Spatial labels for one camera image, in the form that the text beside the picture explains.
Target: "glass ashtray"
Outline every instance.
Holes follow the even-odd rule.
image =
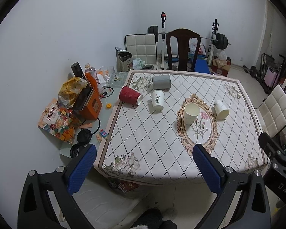
[[[108,85],[113,87],[122,87],[127,79],[129,72],[115,72],[111,75]]]

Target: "yellow plastic bag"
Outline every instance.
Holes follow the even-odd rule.
[[[58,100],[66,107],[71,108],[87,81],[79,77],[73,77],[66,81],[58,93]]]

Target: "paper cup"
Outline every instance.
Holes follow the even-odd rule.
[[[200,107],[195,103],[188,103],[184,107],[183,121],[187,125],[192,125],[200,113]]]
[[[153,77],[153,89],[170,89],[170,75]]]
[[[227,118],[230,113],[229,109],[227,109],[220,100],[214,102],[214,108],[217,114],[217,118],[220,120]]]
[[[154,90],[152,92],[153,109],[161,111],[164,104],[164,92],[162,90]]]
[[[124,86],[120,91],[119,99],[132,105],[140,105],[143,100],[143,95],[127,86]]]

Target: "small box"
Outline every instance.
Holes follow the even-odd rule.
[[[72,110],[78,111],[86,120],[95,121],[101,111],[102,103],[98,93],[90,87],[84,88],[76,99]]]
[[[116,47],[116,69],[118,72],[129,72],[133,69],[132,54]]]
[[[216,63],[215,59],[213,60],[213,63],[212,63],[212,66],[211,66],[211,69],[212,71],[218,73],[218,74],[221,74],[223,76],[227,76],[228,75],[228,72],[230,70],[230,66],[231,66],[231,62],[229,60],[227,60],[227,64],[224,65],[224,66],[218,66],[218,64]]]

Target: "floral print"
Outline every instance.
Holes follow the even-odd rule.
[[[234,99],[239,100],[241,95],[240,92],[237,91],[232,85],[224,84],[224,87],[228,91],[229,96],[232,96]]]
[[[107,166],[104,164],[105,170],[109,173],[113,173],[117,176],[124,175],[128,177],[134,177],[136,170],[141,170],[138,159],[134,156],[133,152],[126,158],[126,155],[116,156],[114,162]]]
[[[208,115],[206,114],[206,112],[200,112],[200,115],[203,119],[205,119],[205,120],[208,119]]]
[[[251,157],[250,154],[248,154],[248,158],[245,163],[245,169],[250,170],[250,169],[255,169],[257,167],[258,167],[257,158]]]
[[[140,77],[137,81],[132,82],[132,86],[137,92],[142,94],[146,88],[150,88],[152,86],[152,77]]]
[[[194,128],[193,124],[191,125],[192,129],[194,130],[193,136],[197,135],[196,141],[198,141],[198,136],[199,135],[203,139],[203,135],[208,131],[208,129],[204,130],[205,122],[202,122],[202,120],[207,120],[208,119],[208,115],[206,114],[206,112],[200,112],[200,115],[201,115],[200,120],[198,118],[196,118],[196,120],[193,123],[196,128]]]

